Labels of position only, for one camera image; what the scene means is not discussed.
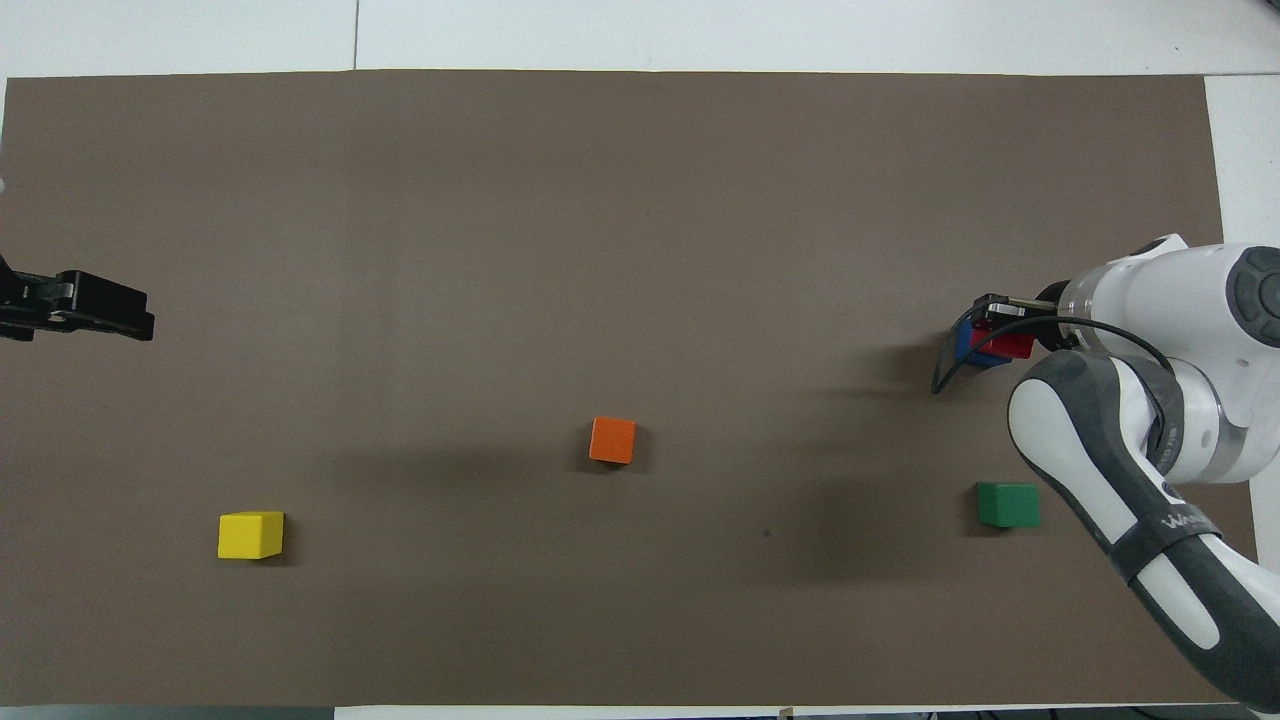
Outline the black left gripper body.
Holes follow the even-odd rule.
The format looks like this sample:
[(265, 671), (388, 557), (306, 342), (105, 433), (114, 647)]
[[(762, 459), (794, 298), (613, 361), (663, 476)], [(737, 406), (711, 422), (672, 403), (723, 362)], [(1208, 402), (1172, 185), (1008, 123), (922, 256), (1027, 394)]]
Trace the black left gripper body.
[(64, 284), (60, 274), (17, 272), (1, 256), (1, 324), (65, 325), (67, 319), (55, 307), (64, 299)]

